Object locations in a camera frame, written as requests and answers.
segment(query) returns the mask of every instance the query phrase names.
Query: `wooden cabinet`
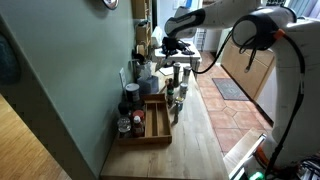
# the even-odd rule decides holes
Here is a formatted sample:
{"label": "wooden cabinet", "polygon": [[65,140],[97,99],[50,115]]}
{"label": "wooden cabinet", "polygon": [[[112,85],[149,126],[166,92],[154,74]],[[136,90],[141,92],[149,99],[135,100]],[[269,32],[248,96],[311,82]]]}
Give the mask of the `wooden cabinet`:
{"label": "wooden cabinet", "polygon": [[140,53],[146,57],[150,56],[149,52],[151,50],[151,35],[152,35],[152,22],[150,21],[152,19],[151,18],[151,9],[152,9],[151,0],[131,0],[131,5],[132,5],[133,19],[148,20],[146,24],[143,24],[142,26],[140,25],[136,26],[135,37],[136,37],[137,53]]}
{"label": "wooden cabinet", "polygon": [[134,19],[148,19],[151,14],[151,0],[131,0]]}
{"label": "wooden cabinet", "polygon": [[144,26],[137,26],[136,28],[136,44],[143,44],[150,46],[151,43],[151,26],[148,22]]}
{"label": "wooden cabinet", "polygon": [[247,50],[239,54],[239,48],[229,40],[225,46],[221,65],[247,95],[256,101],[274,67],[274,55],[269,50],[257,51],[250,71],[245,73],[251,52]]}

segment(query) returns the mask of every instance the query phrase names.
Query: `wall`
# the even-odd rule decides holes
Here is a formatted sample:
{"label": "wall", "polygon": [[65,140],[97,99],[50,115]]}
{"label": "wall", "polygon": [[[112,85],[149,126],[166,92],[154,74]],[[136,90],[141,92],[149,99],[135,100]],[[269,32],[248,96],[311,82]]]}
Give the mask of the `wall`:
{"label": "wall", "polygon": [[[174,17],[177,8],[180,6],[180,2],[181,4],[183,4],[183,0],[157,0],[156,2],[156,7],[157,7],[157,26],[159,26],[161,28],[161,30],[163,31],[162,33],[162,37],[161,39],[163,39],[163,37],[167,36],[165,31],[164,31],[164,26],[167,22],[167,20],[170,17]],[[190,7],[190,10],[196,10],[199,7],[202,6],[202,0],[192,0],[192,4]],[[183,41],[194,41],[194,37],[192,38],[184,38]]]}
{"label": "wall", "polygon": [[220,37],[221,37],[221,30],[208,29],[203,50],[217,52],[219,42],[220,42]]}
{"label": "wall", "polygon": [[116,132],[119,70],[132,81],[131,1],[0,1],[22,69],[0,92],[73,179],[97,179]]}
{"label": "wall", "polygon": [[[220,49],[222,48],[223,43],[225,42],[229,32],[231,31],[232,28],[227,28],[227,29],[223,29],[221,32],[221,36],[220,36],[220,40],[219,40],[219,46],[217,48],[217,53],[220,51]],[[221,64],[221,60],[222,60],[222,56],[223,56],[223,50],[219,56],[219,58],[217,59],[217,63]]]}

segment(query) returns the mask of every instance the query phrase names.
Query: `wooden drawer organizer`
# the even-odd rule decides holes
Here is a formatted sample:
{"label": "wooden drawer organizer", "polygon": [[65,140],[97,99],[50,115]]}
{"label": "wooden drawer organizer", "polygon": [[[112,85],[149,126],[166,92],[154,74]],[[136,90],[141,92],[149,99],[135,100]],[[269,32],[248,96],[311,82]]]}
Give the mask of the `wooden drawer organizer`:
{"label": "wooden drawer organizer", "polygon": [[146,103],[145,136],[121,138],[118,134],[118,144],[170,144],[172,134],[165,94],[144,95],[141,98]]}

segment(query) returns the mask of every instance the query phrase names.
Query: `terracotta tile floor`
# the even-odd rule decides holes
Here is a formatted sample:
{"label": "terracotta tile floor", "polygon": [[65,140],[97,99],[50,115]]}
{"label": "terracotta tile floor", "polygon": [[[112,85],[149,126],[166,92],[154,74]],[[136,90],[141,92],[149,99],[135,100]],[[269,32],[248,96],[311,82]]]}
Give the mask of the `terracotta tile floor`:
{"label": "terracotta tile floor", "polygon": [[[213,56],[209,52],[200,52],[200,54],[202,62],[199,70],[201,71],[212,63]],[[217,135],[223,155],[226,155],[252,127],[263,133],[270,132],[272,127],[252,102],[224,100],[212,78],[230,77],[222,67],[217,65],[197,77],[212,129]]]}

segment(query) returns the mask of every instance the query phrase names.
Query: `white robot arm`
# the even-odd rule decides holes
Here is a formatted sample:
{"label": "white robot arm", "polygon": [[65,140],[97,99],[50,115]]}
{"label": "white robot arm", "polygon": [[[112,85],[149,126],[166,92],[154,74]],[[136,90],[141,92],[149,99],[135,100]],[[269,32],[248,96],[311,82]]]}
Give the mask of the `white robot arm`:
{"label": "white robot arm", "polygon": [[234,25],[239,17],[255,11],[261,6],[260,0],[220,0],[211,5],[182,15],[180,7],[175,17],[168,19],[165,32],[168,37],[185,38],[183,36],[190,28],[224,29]]}
{"label": "white robot arm", "polygon": [[[168,38],[179,39],[183,38],[181,32],[191,28],[233,27],[231,37],[239,48],[274,52],[278,87],[276,119],[272,135],[267,137],[262,149],[267,158],[276,160],[274,166],[269,163],[271,168],[296,166],[320,150],[316,104],[320,102],[320,53],[316,48],[320,42],[320,22],[297,19],[288,8],[260,5],[260,0],[216,1],[206,8],[170,18],[165,31]],[[275,149],[280,153],[274,158]]]}

